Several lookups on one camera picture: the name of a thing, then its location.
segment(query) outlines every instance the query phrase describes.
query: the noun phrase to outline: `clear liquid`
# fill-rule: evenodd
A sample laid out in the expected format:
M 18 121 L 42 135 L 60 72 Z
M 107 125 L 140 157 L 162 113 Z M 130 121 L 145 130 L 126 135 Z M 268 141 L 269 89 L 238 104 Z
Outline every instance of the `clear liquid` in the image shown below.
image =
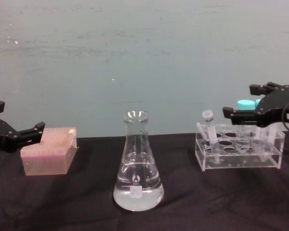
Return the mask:
M 164 189 L 152 154 L 124 156 L 113 196 L 120 207 L 131 211 L 148 210 L 160 203 Z

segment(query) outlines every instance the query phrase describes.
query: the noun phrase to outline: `wall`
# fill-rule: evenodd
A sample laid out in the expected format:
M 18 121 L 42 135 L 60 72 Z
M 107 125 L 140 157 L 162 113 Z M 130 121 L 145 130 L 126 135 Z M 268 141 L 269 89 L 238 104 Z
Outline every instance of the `wall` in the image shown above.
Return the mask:
M 289 84 L 289 0 L 0 0 L 0 118 L 125 134 L 122 114 L 151 114 L 149 134 L 196 131 L 201 112 Z

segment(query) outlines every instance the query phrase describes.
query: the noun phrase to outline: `test tube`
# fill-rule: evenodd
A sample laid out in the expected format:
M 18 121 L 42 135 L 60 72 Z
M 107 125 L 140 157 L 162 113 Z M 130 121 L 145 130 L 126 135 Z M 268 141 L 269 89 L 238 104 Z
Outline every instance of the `test tube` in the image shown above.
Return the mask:
M 213 111 L 205 110 L 202 112 L 202 116 L 204 117 L 206 121 L 206 126 L 208 129 L 211 152 L 213 155 L 218 155 L 215 157 L 215 161 L 219 163 L 220 161 L 219 155 L 221 154 L 221 149 L 218 145 L 216 130 L 215 130 L 214 121 L 213 121 Z

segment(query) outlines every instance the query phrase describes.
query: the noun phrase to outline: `glass flask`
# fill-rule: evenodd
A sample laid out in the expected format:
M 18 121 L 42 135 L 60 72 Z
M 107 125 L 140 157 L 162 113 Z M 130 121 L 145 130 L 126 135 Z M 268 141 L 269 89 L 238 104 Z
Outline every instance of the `glass flask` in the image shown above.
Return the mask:
M 149 114 L 130 111 L 123 118 L 126 141 L 113 196 L 124 209 L 144 211 L 154 208 L 164 196 L 146 130 Z

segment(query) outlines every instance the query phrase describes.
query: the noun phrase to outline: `table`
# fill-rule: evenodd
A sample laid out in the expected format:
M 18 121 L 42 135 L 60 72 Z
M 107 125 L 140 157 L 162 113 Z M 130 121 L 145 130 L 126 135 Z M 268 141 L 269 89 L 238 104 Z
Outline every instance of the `table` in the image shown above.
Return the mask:
M 289 231 L 289 144 L 281 169 L 202 172 L 195 134 L 149 140 L 165 195 L 145 212 L 126 211 L 112 197 L 124 137 L 79 138 L 60 176 L 25 176 L 19 152 L 0 152 L 0 230 Z

